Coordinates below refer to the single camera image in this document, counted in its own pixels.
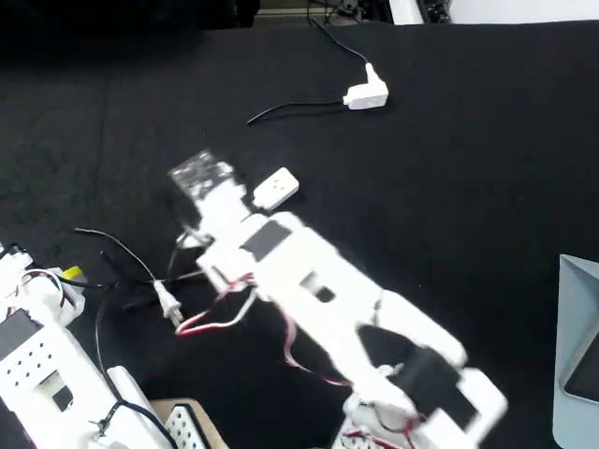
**black background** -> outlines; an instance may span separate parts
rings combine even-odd
[[[599,24],[334,32],[371,59],[387,105],[304,110],[251,128],[245,121],[266,107],[339,98],[363,81],[360,61],[316,29],[5,49],[3,241],[44,265],[79,264],[100,282],[111,276],[101,249],[126,259],[70,231],[97,227],[161,273],[180,232],[162,201],[169,168],[211,147],[253,187],[286,166],[301,183],[287,206],[452,332],[508,396],[484,447],[554,447],[558,254],[599,255]],[[149,294],[111,296],[116,305]],[[213,293],[178,295],[193,311]],[[101,298],[90,294],[72,325],[88,351]],[[126,365],[150,398],[198,399],[231,447],[332,437],[346,392],[284,365],[283,323],[268,306],[227,331],[171,333],[156,310],[113,308],[106,363]],[[387,360],[395,351],[377,349]],[[325,368],[305,338],[296,355]],[[2,420],[5,447],[20,447],[14,421]]]

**power plug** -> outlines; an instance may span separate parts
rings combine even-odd
[[[285,167],[279,168],[254,190],[254,205],[273,210],[295,194],[300,182]]]

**perforated bracket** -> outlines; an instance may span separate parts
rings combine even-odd
[[[193,411],[186,405],[176,405],[165,423],[165,428],[179,449],[207,449],[205,437]]]

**white plug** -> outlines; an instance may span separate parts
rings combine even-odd
[[[167,290],[165,285],[161,281],[153,282],[153,289],[158,295],[160,305],[162,306],[163,316],[168,318],[170,322],[175,326],[179,327],[183,321],[183,314],[181,313],[181,302],[179,302],[170,292]]]
[[[368,82],[350,87],[343,97],[343,104],[349,109],[381,108],[389,97],[387,85],[378,77],[373,65],[367,63],[365,67]]]
[[[300,183],[285,167],[279,168],[254,190],[254,205],[273,210],[300,188]]]

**red wire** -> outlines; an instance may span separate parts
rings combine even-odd
[[[245,273],[244,275],[240,276],[239,278],[237,278],[234,281],[231,281],[229,283],[229,285],[225,288],[225,290],[223,290],[214,300],[214,304],[212,304],[206,311],[203,311],[201,313],[198,313],[197,315],[183,321],[179,327],[177,327],[177,330],[175,331],[175,333],[177,335],[183,336],[183,335],[196,335],[196,334],[200,334],[204,331],[207,330],[213,330],[215,328],[219,328],[222,326],[219,326],[221,324],[219,323],[214,323],[212,325],[204,325],[199,329],[193,329],[193,328],[189,328],[192,325],[195,325],[198,321],[200,321],[202,318],[204,318],[204,316],[206,316],[208,313],[210,313],[212,311],[212,308],[216,305],[217,302],[219,302],[220,300],[224,299],[231,291],[233,291],[235,289],[235,287],[237,287],[240,283],[242,282],[252,282],[254,279],[254,274],[253,273]]]
[[[408,419],[405,423],[405,427],[400,430],[399,432],[397,432],[398,434],[403,435],[403,437],[405,437],[405,440],[407,441],[408,445],[410,446],[410,449],[416,449],[416,446],[414,445],[414,442],[412,441],[411,438],[411,434],[412,432],[414,432],[414,430],[416,429],[416,423],[420,422],[420,417],[418,418],[412,418],[412,419]],[[344,434],[345,437],[359,437],[359,438],[367,438],[368,435],[366,435],[365,433],[361,432],[360,430],[354,430],[352,432],[347,432]],[[397,446],[390,444],[388,442],[384,442],[383,440],[379,440],[378,438],[372,437],[371,438],[374,440],[374,442],[380,446],[383,446],[386,449],[399,449]]]
[[[289,365],[290,367],[299,368],[303,371],[309,372],[311,374],[315,374],[318,377],[320,377],[327,384],[331,384],[331,385],[335,385],[335,386],[352,386],[351,382],[340,380],[340,379],[332,379],[330,377],[320,375],[320,374],[312,371],[311,369],[307,369],[306,367],[304,367],[303,365],[298,363],[298,361],[291,354],[291,346],[293,346],[293,343],[296,340],[296,337],[298,335],[296,325],[293,322],[293,319],[280,306],[277,305],[277,307],[279,308],[279,311],[281,312],[283,318],[285,319],[285,345],[283,347],[285,363],[287,365]]]

